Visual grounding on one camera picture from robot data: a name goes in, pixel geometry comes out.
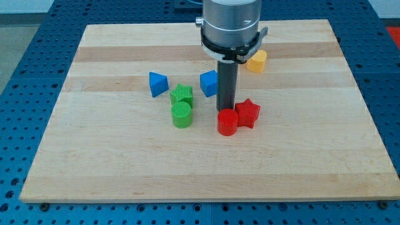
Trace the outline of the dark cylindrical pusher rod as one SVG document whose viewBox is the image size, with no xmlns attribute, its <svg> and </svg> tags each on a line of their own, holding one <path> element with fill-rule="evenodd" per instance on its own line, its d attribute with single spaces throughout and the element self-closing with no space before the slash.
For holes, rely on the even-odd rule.
<svg viewBox="0 0 400 225">
<path fill-rule="evenodd" d="M 236 82 L 238 76 L 237 63 L 217 62 L 217 98 L 216 109 L 234 109 Z"/>
</svg>

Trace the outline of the black mounting clamp ring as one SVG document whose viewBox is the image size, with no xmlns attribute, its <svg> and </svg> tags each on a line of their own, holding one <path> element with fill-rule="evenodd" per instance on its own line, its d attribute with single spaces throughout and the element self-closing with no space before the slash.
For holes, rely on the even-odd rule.
<svg viewBox="0 0 400 225">
<path fill-rule="evenodd" d="M 268 35 L 268 27 L 262 28 L 256 32 L 255 37 L 250 43 L 239 47 L 221 47 L 213 44 L 204 35 L 204 29 L 201 28 L 201 46 L 204 52 L 210 57 L 222 63 L 239 63 L 244 64 L 248 59 L 253 57 L 263 42 L 263 38 Z"/>
</svg>

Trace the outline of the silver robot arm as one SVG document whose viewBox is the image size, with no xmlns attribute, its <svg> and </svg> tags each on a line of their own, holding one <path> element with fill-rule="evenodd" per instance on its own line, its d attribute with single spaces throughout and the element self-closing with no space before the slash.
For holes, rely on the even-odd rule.
<svg viewBox="0 0 400 225">
<path fill-rule="evenodd" d="M 238 66 L 253 57 L 268 34 L 259 28 L 261 0 L 204 0 L 196 19 L 204 52 L 217 61 L 216 109 L 234 109 Z"/>
</svg>

